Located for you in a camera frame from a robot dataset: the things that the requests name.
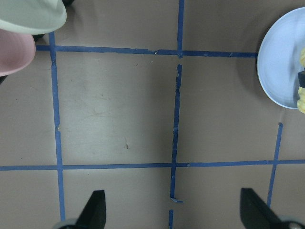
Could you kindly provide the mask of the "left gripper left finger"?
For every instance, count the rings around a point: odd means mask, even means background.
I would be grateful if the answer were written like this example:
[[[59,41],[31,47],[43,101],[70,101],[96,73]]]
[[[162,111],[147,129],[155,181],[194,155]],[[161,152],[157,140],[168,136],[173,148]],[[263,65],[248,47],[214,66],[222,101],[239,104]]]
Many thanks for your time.
[[[106,224],[104,190],[93,191],[72,229],[103,229]]]

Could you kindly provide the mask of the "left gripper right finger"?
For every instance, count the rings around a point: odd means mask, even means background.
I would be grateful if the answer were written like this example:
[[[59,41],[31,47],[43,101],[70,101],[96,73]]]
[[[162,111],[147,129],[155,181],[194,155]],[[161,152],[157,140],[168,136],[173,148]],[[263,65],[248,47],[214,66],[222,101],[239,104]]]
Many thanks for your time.
[[[246,229],[303,229],[304,224],[281,220],[252,188],[240,192],[240,219]]]

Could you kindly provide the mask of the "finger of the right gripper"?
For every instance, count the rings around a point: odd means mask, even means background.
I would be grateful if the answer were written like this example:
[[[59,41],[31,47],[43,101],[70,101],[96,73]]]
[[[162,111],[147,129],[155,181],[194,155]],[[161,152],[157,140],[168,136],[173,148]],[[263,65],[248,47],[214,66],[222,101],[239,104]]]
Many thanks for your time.
[[[299,87],[305,88],[305,71],[298,73]]]

